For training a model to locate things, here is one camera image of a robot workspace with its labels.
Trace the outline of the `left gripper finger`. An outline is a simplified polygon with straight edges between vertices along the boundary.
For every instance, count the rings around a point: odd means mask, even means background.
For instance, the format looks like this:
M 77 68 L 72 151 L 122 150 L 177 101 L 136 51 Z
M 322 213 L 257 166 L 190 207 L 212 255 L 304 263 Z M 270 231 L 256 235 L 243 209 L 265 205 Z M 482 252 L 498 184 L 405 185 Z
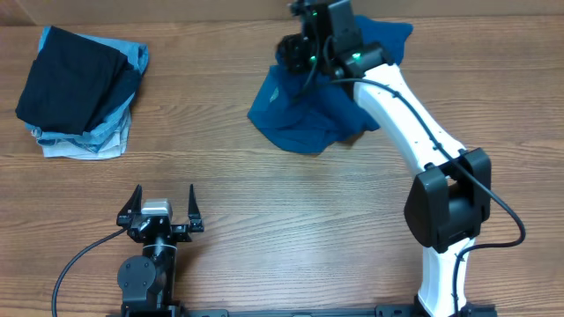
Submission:
M 194 185 L 191 184 L 189 187 L 189 206 L 188 206 L 188 217 L 192 225 L 201 225 L 202 216 L 200 210 L 197 206 L 197 199 L 194 192 Z
M 119 217 L 125 217 L 129 214 L 137 214 L 141 211 L 143 189 L 140 184 L 137 184 L 133 194 L 129 200 L 124 204 L 122 209 L 118 212 Z

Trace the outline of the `blue polo shirt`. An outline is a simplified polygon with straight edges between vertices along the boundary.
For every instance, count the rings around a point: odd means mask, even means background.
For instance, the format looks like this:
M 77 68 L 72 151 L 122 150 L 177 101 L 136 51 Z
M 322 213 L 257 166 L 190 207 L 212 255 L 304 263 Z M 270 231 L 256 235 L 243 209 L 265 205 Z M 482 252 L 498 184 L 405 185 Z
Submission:
M 401 63 L 412 34 L 409 23 L 354 16 L 337 29 L 319 11 L 302 21 L 301 34 L 314 44 L 312 69 L 290 73 L 272 65 L 248 112 L 255 127 L 284 151 L 315 155 L 378 123 L 353 100 L 353 80 L 383 64 Z

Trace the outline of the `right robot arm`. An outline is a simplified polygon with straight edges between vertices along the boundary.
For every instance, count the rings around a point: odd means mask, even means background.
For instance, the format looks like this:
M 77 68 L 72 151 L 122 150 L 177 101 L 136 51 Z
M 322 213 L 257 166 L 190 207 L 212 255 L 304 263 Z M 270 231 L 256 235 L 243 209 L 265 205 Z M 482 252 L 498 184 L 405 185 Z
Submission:
M 491 162 L 468 151 L 419 102 L 395 57 L 365 32 L 347 1 L 294 1 L 300 33 L 278 44 L 292 73 L 321 71 L 387 133 L 411 171 L 405 221 L 423 247 L 423 277 L 405 316 L 495 316 L 464 295 L 468 257 L 490 215 Z

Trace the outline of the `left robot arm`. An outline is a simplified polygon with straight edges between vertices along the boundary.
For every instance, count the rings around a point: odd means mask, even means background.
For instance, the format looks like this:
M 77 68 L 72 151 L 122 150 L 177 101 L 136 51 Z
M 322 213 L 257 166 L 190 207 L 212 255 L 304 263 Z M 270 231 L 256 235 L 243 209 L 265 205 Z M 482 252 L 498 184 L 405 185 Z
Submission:
M 142 254 L 125 260 L 117 273 L 122 290 L 122 316 L 186 316 L 187 309 L 174 299 L 176 256 L 179 243 L 191 241 L 190 235 L 204 231 L 194 188 L 189 188 L 186 224 L 172 222 L 173 209 L 168 199 L 142 200 L 137 186 L 118 212 L 116 224 L 136 243 Z

